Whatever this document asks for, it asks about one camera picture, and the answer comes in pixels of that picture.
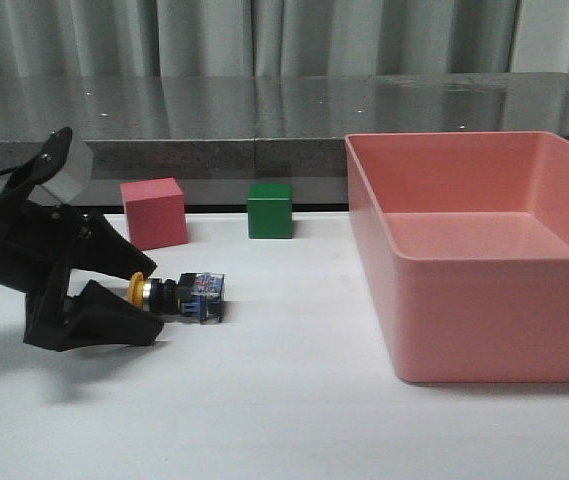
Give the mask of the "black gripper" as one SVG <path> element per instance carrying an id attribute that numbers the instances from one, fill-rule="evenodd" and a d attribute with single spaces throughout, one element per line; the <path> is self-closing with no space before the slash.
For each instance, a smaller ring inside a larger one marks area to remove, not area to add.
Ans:
<path id="1" fill-rule="evenodd" d="M 96 210 L 85 217 L 69 205 L 0 197 L 0 285 L 25 294 L 25 343 L 71 350 L 155 342 L 164 322 L 98 282 L 69 297 L 72 266 L 120 279 L 157 268 Z"/>

